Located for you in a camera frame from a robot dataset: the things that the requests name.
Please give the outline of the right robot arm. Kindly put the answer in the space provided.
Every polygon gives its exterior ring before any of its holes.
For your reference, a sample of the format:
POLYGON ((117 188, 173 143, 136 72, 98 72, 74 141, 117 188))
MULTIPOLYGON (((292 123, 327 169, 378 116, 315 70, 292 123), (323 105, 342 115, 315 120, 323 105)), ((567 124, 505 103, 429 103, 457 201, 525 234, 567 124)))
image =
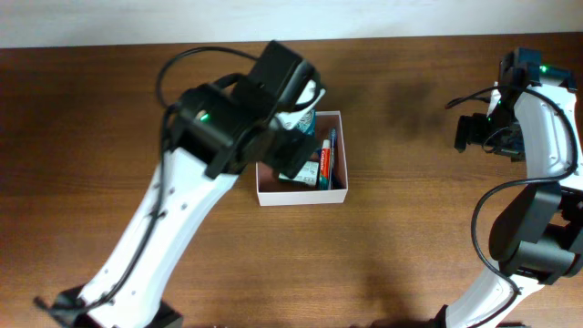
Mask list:
POLYGON ((571 72, 505 67, 485 114, 462 116, 455 149, 525 161, 527 175, 487 191, 470 234, 484 270, 434 319, 436 327, 497 327, 527 296, 582 269, 582 149, 571 72))

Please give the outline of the green white soap box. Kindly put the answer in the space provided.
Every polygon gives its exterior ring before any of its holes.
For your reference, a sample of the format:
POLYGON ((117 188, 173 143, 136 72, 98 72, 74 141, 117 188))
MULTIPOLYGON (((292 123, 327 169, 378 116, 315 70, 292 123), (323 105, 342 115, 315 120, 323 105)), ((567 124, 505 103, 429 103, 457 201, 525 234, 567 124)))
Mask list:
POLYGON ((278 180, 292 182, 307 187, 315 187, 318 182, 318 175, 320 171, 319 166, 320 163, 317 161, 306 161, 294 178, 287 177, 280 173, 278 180))

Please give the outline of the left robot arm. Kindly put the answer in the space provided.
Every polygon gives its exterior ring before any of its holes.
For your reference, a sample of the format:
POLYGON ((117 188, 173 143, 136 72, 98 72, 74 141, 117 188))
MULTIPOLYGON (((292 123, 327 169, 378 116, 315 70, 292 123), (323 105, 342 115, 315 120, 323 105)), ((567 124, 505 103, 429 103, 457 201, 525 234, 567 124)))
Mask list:
POLYGON ((159 165, 115 250, 45 311, 64 327, 181 326, 162 295, 190 240, 247 165, 300 171, 317 140, 297 125, 323 94, 315 79, 268 86, 235 74, 185 91, 166 108, 159 165))

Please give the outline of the Colgate toothpaste tube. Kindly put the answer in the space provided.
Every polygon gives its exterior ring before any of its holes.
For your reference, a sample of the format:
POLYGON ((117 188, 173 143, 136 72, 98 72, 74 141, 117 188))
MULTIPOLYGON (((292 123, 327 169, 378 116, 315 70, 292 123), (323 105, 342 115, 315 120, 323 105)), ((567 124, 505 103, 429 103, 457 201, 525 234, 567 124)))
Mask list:
POLYGON ((331 141, 325 139, 320 153, 319 190, 328 190, 330 184, 331 141))

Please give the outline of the blue white toothbrush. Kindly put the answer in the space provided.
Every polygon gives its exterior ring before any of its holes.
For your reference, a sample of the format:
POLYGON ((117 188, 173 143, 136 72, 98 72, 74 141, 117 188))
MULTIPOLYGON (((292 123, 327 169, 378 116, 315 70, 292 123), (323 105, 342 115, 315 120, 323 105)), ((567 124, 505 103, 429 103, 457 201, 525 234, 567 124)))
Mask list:
POLYGON ((336 128, 331 128, 329 133, 329 140, 330 140, 330 158, 329 158, 329 183, 328 183, 328 190, 333 189, 333 183, 335 180, 333 169, 335 165, 335 148, 337 143, 337 131, 336 128))

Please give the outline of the green mouthwash bottle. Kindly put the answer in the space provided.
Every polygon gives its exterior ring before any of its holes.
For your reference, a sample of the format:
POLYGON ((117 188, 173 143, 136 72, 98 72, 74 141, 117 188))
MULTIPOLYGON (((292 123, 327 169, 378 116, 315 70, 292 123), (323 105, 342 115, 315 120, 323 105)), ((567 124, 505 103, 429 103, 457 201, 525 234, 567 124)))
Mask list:
POLYGON ((302 116, 296 128, 305 135, 313 136, 315 134, 315 123, 316 114, 315 109, 312 108, 302 116))

